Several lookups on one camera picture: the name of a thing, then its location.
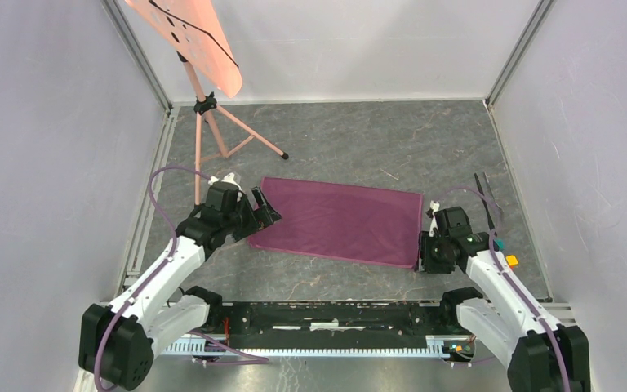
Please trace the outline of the purple cloth napkin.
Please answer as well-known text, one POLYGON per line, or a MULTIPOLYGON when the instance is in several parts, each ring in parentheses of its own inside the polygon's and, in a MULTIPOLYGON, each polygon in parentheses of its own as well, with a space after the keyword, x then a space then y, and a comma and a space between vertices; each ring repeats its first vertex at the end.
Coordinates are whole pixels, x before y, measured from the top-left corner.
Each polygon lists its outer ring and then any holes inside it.
POLYGON ((282 219, 252 235, 254 248, 413 269, 422 194, 265 177, 261 189, 282 219))

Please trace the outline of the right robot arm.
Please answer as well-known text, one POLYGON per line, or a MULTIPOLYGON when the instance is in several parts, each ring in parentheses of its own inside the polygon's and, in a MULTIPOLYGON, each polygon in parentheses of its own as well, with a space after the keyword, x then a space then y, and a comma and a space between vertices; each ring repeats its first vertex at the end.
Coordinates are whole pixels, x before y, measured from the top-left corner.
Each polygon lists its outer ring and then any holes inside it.
POLYGON ((427 273, 460 269, 473 282, 445 292, 438 320, 464 329, 504 366, 513 391, 590 391, 589 340, 548 311, 511 269, 492 234, 475 233, 461 207, 432 203, 420 235, 419 266, 427 273))

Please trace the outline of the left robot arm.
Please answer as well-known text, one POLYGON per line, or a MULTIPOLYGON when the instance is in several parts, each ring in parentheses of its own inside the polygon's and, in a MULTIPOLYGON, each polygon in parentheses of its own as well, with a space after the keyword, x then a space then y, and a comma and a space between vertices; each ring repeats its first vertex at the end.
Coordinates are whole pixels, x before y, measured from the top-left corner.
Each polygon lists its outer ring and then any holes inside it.
POLYGON ((92 304, 82 315, 78 366, 110 387, 137 388, 153 361, 194 330, 225 325, 221 295, 198 286, 166 303, 179 286, 225 244, 239 242, 281 220, 260 187, 246 195, 233 180, 212 183, 203 203, 173 227, 157 260, 107 305, 92 304))

